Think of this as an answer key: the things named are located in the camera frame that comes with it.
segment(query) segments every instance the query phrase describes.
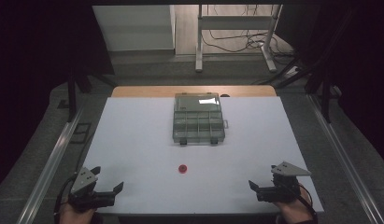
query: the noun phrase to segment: table leg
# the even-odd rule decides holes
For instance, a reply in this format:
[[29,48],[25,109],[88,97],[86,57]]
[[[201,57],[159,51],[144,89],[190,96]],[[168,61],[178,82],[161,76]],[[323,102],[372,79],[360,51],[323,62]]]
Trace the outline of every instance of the table leg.
[[198,5],[197,46],[195,47],[195,71],[196,72],[203,71],[203,44],[201,42],[202,19],[203,19],[203,6]]
[[270,47],[270,41],[271,41],[271,37],[273,36],[274,29],[276,28],[280,9],[281,9],[281,5],[275,5],[274,14],[272,15],[272,19],[270,21],[270,27],[265,37],[264,44],[261,46],[261,51],[264,56],[264,59],[266,60],[268,70],[273,73],[276,72],[277,69],[276,69],[276,65],[273,62],[272,55],[270,54],[268,49]]

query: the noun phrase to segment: black curtain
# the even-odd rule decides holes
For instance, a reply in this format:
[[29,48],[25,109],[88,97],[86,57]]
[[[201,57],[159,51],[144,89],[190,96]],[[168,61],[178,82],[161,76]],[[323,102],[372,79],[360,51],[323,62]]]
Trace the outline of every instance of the black curtain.
[[384,1],[358,7],[331,63],[339,104],[384,159]]
[[92,7],[0,1],[0,182],[71,71],[114,74]]

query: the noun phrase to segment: gray floor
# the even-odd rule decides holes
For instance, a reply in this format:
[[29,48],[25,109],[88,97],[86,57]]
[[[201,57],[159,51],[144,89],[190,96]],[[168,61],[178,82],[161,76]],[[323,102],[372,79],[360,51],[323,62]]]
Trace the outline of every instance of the gray floor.
[[[272,76],[259,56],[215,56],[205,60],[201,74],[193,71],[193,56],[120,55],[113,54],[116,76],[108,76],[121,85],[248,85]],[[79,123],[96,128],[105,102],[112,91],[108,85],[90,77],[92,92],[79,94],[86,99],[85,112]],[[326,138],[311,104],[303,92],[304,80],[277,90],[296,140],[305,158],[325,213],[320,223],[369,223],[360,201],[351,187],[334,150]],[[27,148],[0,186],[0,224],[15,223],[28,199],[55,143],[66,123],[67,110],[57,108],[66,100],[66,85],[54,89],[50,106]],[[335,100],[331,101],[333,126],[344,143],[349,157],[371,191],[384,215],[384,162],[374,148],[344,115]],[[74,134],[73,141],[81,139]],[[51,223],[55,197],[63,182],[75,170],[78,155],[85,157],[88,146],[73,143],[68,146],[50,188],[36,214],[34,223]],[[118,223],[115,217],[105,217],[105,223]]]

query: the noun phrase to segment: metal stand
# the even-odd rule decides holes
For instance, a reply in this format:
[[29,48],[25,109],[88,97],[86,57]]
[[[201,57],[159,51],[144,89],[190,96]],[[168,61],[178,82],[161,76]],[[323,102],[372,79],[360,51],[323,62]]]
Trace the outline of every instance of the metal stand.
[[271,37],[277,24],[281,5],[274,5],[272,16],[203,16],[203,6],[198,6],[197,46],[195,48],[195,71],[203,71],[203,30],[268,30],[261,50],[270,72],[276,72],[269,52]]
[[97,74],[94,71],[76,73],[74,70],[72,70],[68,76],[68,99],[69,99],[68,122],[70,122],[75,117],[75,114],[77,111],[76,84],[78,84],[78,87],[82,92],[90,92],[92,89],[92,84],[90,83],[90,80],[88,79],[86,73],[91,74],[93,77],[98,78],[100,81],[106,83],[107,85],[113,88],[116,88],[119,86],[116,82],[102,76],[101,74]]
[[[322,84],[321,114],[326,118],[327,122],[330,122],[329,100],[330,100],[330,87],[331,87],[331,73],[330,73],[330,69],[328,68],[330,66],[328,64],[329,58],[331,54],[334,52],[334,48],[336,47],[338,40],[346,30],[346,27],[348,26],[355,12],[356,12],[355,6],[350,6],[348,8],[342,21],[340,22],[340,25],[337,26],[334,34],[332,35],[329,41],[329,44],[325,46],[326,47],[325,50],[323,51],[320,58],[315,63],[313,63],[308,68],[305,68],[302,71],[299,71],[296,75],[289,77],[279,82],[278,84],[274,85],[274,87],[277,89],[284,88],[289,84],[293,83],[294,81],[298,80],[299,78],[304,77],[308,74],[312,74],[312,76],[309,78],[308,82],[305,85],[305,90],[306,90],[306,93],[315,93],[317,89],[320,87],[320,85]],[[287,72],[299,60],[300,60],[300,56],[296,57],[279,74],[277,74],[275,77],[271,78],[267,82],[268,83],[272,82],[274,81],[274,79],[277,79],[287,74]]]

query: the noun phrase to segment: human hand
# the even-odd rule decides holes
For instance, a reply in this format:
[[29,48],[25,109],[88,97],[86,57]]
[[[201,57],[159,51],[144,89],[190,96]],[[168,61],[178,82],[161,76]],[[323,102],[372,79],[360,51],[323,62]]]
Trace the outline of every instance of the human hand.
[[75,210],[69,203],[60,208],[60,224],[90,224],[96,209],[89,209],[84,213]]
[[[301,196],[311,205],[311,201],[308,197],[307,191],[300,187]],[[313,220],[311,213],[299,200],[295,200],[291,203],[273,203],[281,210],[281,214],[288,224]]]

